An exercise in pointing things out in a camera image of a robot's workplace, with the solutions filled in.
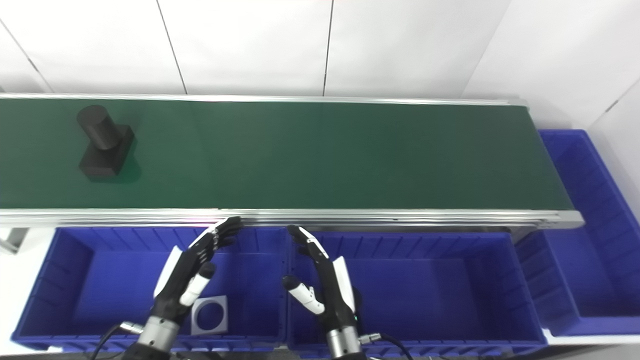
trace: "black rectangular base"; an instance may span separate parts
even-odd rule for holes
[[[113,149],[99,150],[89,143],[80,161],[80,169],[87,176],[116,176],[122,169],[127,153],[133,143],[133,131],[129,125],[116,125],[122,139]]]

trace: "cable connector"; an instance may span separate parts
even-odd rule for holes
[[[366,345],[369,343],[373,343],[375,341],[380,341],[382,339],[382,335],[379,332],[375,332],[373,334],[362,335],[358,338],[358,341],[361,345]]]
[[[122,322],[120,328],[123,331],[130,332],[131,334],[140,335],[145,330],[145,327],[134,322]]]

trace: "black cylindrical part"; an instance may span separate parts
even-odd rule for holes
[[[284,277],[282,277],[282,286],[287,291],[297,288],[298,286],[300,286],[300,284],[302,284],[300,279],[293,275],[285,275]]]
[[[78,113],[77,120],[93,146],[100,150],[114,148],[122,138],[104,106],[89,105],[83,108]]]
[[[204,277],[205,279],[211,279],[215,272],[216,265],[207,261],[206,263],[202,264],[202,266],[198,270],[198,275]]]

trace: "green conveyor belt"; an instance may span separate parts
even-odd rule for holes
[[[84,106],[136,142],[78,168]],[[0,99],[0,208],[573,209],[523,106]]]

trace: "white fingertip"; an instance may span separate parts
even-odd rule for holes
[[[323,253],[323,255],[328,259],[329,255],[327,255],[326,251],[324,251],[324,248],[322,247],[322,245],[320,245],[320,242],[318,241],[318,239],[316,239],[315,236],[311,235],[311,233],[308,232],[307,230],[305,230],[302,226],[298,226],[298,228],[307,237],[307,242],[315,243],[315,245],[318,247],[318,249],[320,249],[320,251]]]
[[[185,290],[182,296],[180,296],[180,304],[184,306],[193,305],[195,300],[200,297],[202,290],[204,290],[210,280],[211,279],[200,274],[196,274],[189,283],[189,286],[187,286],[187,290]]]
[[[307,310],[315,315],[324,313],[324,304],[316,300],[314,292],[307,288],[304,284],[298,285],[297,288],[289,290],[289,293],[296,298]]]

